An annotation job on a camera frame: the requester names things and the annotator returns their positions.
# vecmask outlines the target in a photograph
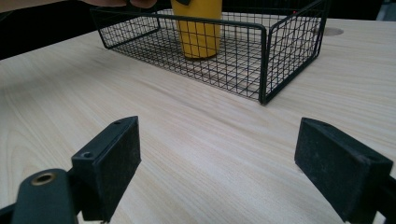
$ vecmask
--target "black wire basket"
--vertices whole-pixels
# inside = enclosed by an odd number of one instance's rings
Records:
[[[91,13],[105,48],[267,104],[318,57],[329,7],[223,0],[221,18],[208,19],[174,15],[169,0]]]

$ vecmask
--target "wooden table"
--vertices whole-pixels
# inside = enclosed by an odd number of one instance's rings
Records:
[[[142,163],[113,223],[342,223],[294,163],[300,120],[396,161],[396,23],[327,26],[345,32],[266,106],[104,49],[97,33],[0,61],[0,207],[137,115]]]

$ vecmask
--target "screw hole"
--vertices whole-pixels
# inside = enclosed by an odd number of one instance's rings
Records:
[[[55,173],[45,173],[42,175],[37,176],[32,180],[32,185],[34,186],[40,186],[40,185],[45,185],[54,180],[56,177]]]
[[[84,152],[81,154],[81,156],[84,158],[91,158],[93,155],[91,152]]]

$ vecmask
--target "hand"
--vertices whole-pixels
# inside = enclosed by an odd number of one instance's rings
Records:
[[[82,0],[90,5],[99,7],[123,7],[126,5],[125,0]],[[130,0],[131,4],[136,7],[148,8],[154,6],[157,0]]]

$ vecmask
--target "yellow container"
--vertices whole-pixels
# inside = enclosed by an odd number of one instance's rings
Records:
[[[191,0],[188,6],[171,0],[176,16],[221,19],[222,0]],[[220,25],[195,21],[176,21],[184,56],[208,58],[218,53]]]

